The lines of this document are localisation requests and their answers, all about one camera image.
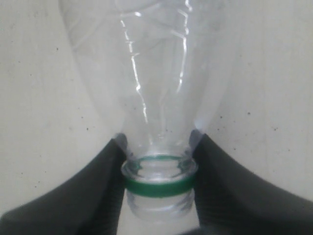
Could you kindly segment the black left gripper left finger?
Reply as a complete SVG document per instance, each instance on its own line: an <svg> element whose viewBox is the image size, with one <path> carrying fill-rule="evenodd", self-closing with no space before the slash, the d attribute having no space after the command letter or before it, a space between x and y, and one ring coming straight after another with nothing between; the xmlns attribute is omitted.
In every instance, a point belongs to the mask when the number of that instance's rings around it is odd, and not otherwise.
<svg viewBox="0 0 313 235"><path fill-rule="evenodd" d="M72 178L0 218L2 235L115 235L124 197L118 134Z"/></svg>

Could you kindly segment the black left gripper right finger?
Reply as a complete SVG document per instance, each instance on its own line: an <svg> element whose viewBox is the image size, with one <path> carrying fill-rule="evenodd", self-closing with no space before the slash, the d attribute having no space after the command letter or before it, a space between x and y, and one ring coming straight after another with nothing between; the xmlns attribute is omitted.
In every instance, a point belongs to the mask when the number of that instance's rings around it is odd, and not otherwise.
<svg viewBox="0 0 313 235"><path fill-rule="evenodd" d="M310 235L313 203L261 179L193 130L199 168L194 184L200 226L193 235Z"/></svg>

